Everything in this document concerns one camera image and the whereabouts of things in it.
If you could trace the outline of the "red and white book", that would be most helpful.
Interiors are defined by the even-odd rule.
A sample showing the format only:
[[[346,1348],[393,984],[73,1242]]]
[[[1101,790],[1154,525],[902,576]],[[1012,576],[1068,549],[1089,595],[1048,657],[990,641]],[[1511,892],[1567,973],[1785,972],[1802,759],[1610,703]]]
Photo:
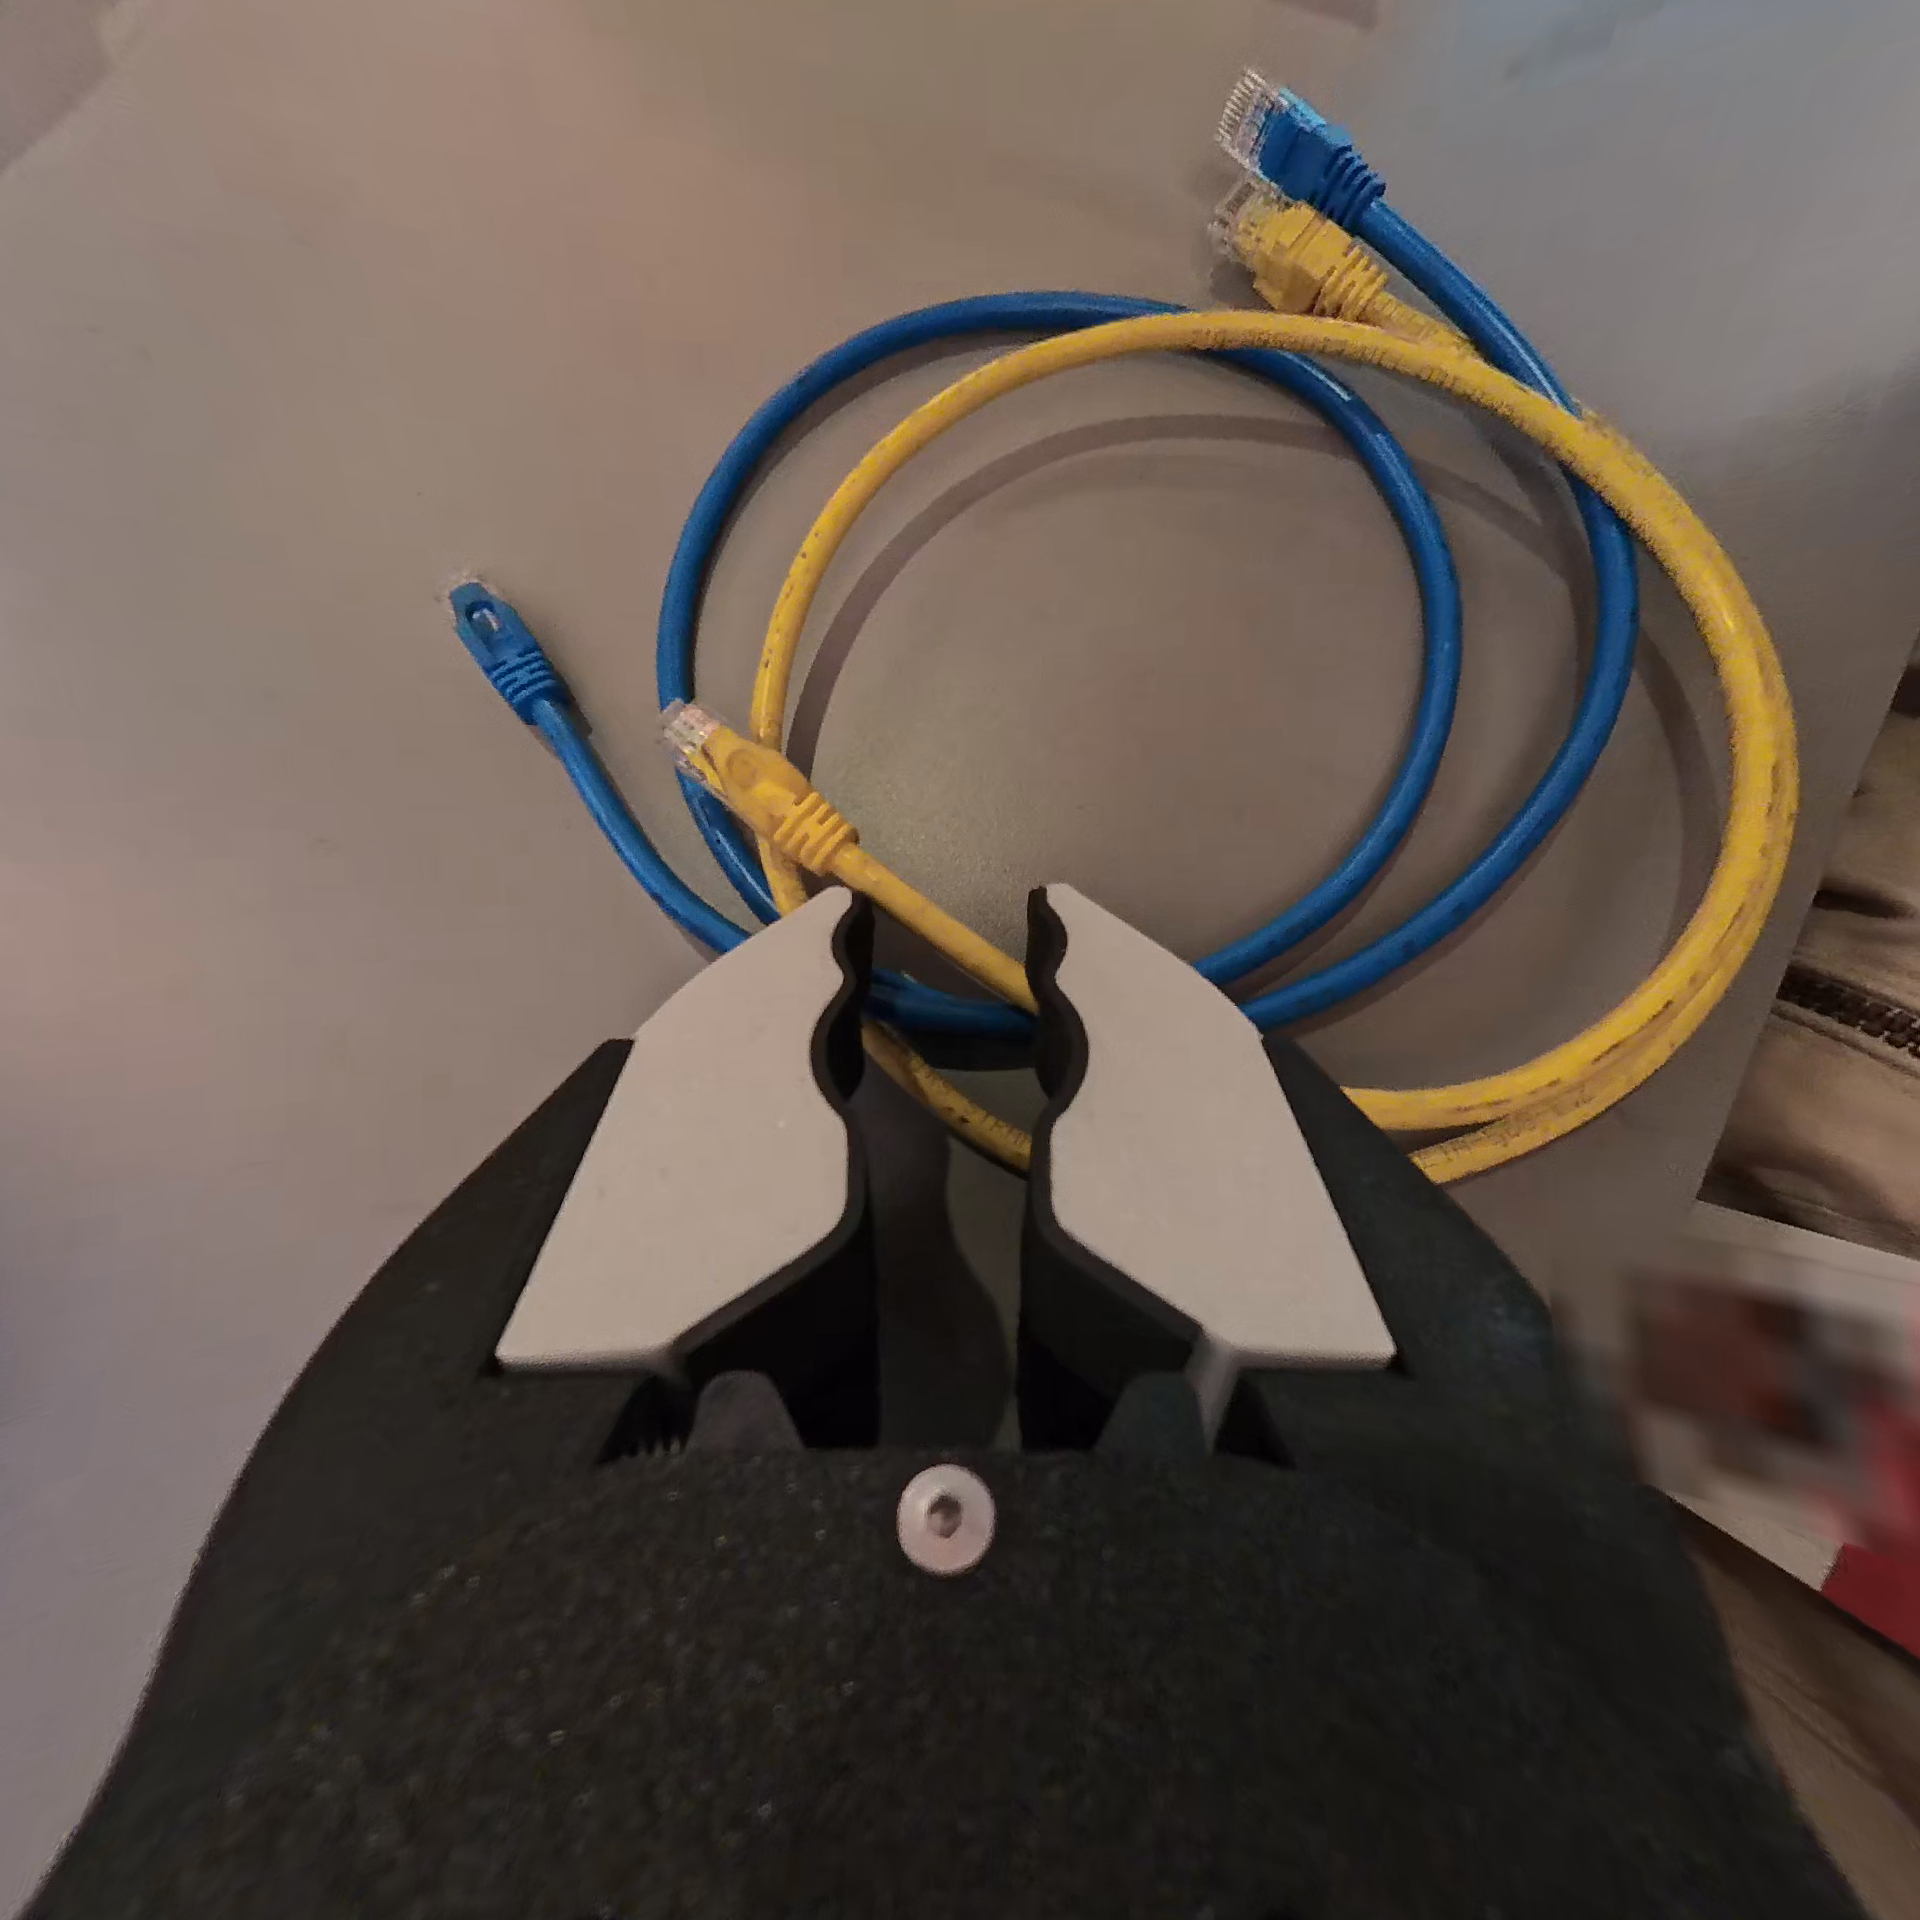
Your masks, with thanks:
[[[1677,1499],[1912,1655],[1916,1262],[1699,1201],[1677,1283]]]

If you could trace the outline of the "beige zippered bag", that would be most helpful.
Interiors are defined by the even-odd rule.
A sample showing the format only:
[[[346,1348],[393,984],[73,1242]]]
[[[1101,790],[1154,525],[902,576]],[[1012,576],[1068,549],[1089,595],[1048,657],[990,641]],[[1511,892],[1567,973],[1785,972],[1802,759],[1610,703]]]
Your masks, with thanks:
[[[1704,1196],[1916,1262],[1916,715],[1860,767]]]

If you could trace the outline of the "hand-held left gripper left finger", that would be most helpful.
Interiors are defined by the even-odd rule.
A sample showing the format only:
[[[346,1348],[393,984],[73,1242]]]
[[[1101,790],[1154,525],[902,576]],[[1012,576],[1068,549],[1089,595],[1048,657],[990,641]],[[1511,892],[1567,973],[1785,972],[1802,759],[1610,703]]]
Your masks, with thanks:
[[[707,964],[633,1036],[529,1277],[504,1372],[696,1356],[858,1240],[858,995],[872,915],[843,887]]]

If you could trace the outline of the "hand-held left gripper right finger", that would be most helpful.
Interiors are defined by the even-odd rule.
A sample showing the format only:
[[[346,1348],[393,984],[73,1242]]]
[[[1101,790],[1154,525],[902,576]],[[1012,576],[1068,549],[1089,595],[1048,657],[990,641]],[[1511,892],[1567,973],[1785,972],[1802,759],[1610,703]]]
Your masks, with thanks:
[[[1254,1372],[1384,1372],[1397,1340],[1255,1028],[1068,885],[1026,900],[1035,1078],[1024,1440],[1097,1441],[1175,1377],[1216,1440]]]

